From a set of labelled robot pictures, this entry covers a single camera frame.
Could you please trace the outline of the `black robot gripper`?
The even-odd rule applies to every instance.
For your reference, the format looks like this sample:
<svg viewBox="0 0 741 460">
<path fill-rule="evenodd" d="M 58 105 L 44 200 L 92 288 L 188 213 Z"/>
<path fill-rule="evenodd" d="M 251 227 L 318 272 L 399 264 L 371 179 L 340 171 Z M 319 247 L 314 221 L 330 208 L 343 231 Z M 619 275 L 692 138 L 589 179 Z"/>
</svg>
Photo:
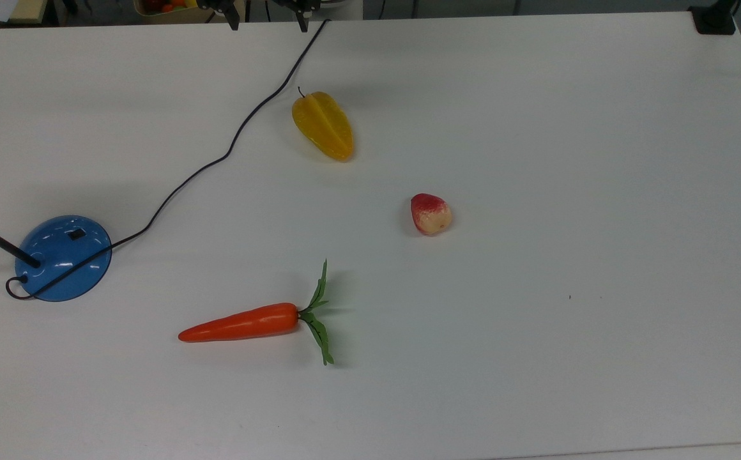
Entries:
<svg viewBox="0 0 741 460">
<path fill-rule="evenodd" d="M 321 1 L 272 1 L 283 8 L 287 8 L 294 13 L 294 17 L 303 33 L 309 32 L 309 11 L 317 11 L 321 7 Z M 196 5 L 201 9 L 214 9 L 215 15 L 225 18 L 225 22 L 231 30 L 239 30 L 240 13 L 234 5 L 224 5 L 225 3 L 233 4 L 233 1 L 197 1 Z"/>
</svg>

